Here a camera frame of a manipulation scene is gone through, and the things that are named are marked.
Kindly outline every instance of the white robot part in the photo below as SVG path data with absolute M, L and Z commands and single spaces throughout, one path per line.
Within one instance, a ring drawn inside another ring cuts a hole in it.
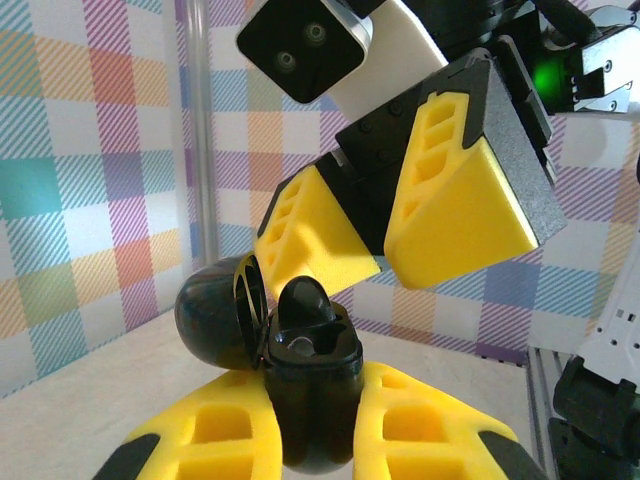
M 366 60 L 327 92 L 350 122 L 362 118 L 448 63 L 420 20 L 402 0 L 387 0 L 370 18 L 373 40 Z
M 640 393 L 640 232 L 596 329 L 577 354 L 587 370 L 614 384 L 628 380 Z

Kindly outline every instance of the green led light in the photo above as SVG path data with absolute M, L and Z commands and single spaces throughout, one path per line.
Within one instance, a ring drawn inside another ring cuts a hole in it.
M 557 60 L 547 60 L 533 71 L 533 84 L 544 103 L 557 101 L 562 96 L 562 74 Z

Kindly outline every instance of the plaid backdrop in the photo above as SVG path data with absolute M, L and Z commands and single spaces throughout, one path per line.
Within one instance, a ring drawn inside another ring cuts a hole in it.
M 0 0 L 2 395 L 156 317 L 191 269 L 162 6 Z
M 346 125 L 330 99 L 297 105 L 238 53 L 247 3 L 210 1 L 221 256 L 251 248 L 278 182 L 333 148 Z M 392 273 L 359 284 L 338 296 L 359 328 L 516 363 L 529 343 L 566 351 L 580 344 L 637 223 L 640 128 L 586 119 L 555 119 L 554 127 L 549 151 L 569 226 L 543 249 L 427 291 L 400 288 Z

